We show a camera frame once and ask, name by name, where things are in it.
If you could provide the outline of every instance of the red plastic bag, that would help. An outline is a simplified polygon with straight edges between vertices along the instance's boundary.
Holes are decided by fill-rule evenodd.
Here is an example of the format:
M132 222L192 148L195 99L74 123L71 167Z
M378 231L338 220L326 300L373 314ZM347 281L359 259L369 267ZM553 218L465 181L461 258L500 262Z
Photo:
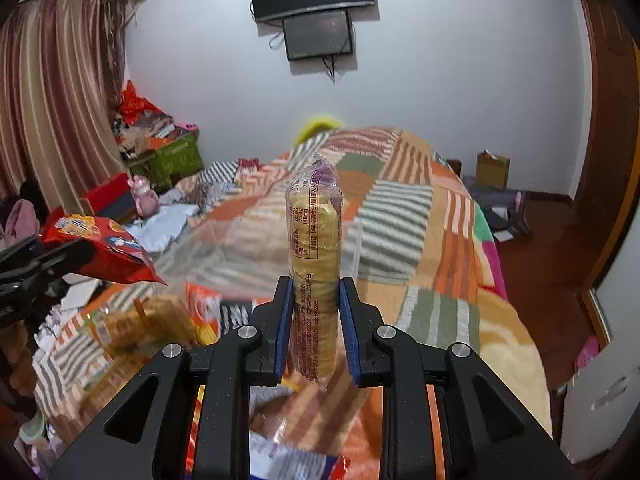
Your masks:
M138 117L145 110L151 110L164 114L164 112L149 102L144 97L139 97L136 93L136 87L133 86L131 80L127 81L127 87L122 91L122 104L120 105L120 113L129 126L133 126Z
M42 243L55 248L76 238L86 238L95 247L94 259L78 274L116 283L164 283L137 240L108 218L63 216L45 228Z

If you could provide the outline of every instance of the wooden door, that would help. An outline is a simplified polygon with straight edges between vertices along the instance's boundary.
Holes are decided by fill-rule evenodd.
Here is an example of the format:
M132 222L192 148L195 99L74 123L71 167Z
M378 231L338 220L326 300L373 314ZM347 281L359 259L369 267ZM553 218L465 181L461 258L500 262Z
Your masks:
M591 43L593 105L575 204L594 238L605 245L629 185L637 184L630 178L638 142L638 72L633 40L613 5L582 0L582 6Z

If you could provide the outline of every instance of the brown box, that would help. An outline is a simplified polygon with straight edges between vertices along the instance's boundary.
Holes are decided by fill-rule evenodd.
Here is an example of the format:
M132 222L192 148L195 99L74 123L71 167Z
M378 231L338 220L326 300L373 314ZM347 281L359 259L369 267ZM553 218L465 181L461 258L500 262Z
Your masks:
M492 158L486 153L478 153L476 184L503 190L507 187L509 179L510 161L506 156L496 155L496 157Z

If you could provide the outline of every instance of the white cloth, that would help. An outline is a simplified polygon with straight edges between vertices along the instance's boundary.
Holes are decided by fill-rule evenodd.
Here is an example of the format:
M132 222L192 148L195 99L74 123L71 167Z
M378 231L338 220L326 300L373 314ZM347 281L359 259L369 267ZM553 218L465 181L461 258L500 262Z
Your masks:
M144 225L131 224L124 228L147 253L161 253L180 236L187 220L198 211L197 205L163 205Z

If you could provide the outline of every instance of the silver screw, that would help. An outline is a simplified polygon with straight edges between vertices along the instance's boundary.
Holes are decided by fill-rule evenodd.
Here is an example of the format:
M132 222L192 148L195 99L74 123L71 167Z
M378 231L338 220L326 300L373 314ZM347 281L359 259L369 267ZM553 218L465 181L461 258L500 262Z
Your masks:
M244 325L238 329L238 335L242 339L251 339L258 333L258 329L253 325Z
M456 357L469 357L471 355L471 348L464 343L456 343L451 348L451 351Z
M383 325L378 327L376 333L382 339L391 339L392 337L396 336L396 329L389 325Z
M162 349L162 355L164 357L176 357L180 355L180 352L182 352L182 347L178 345L178 343L169 343Z

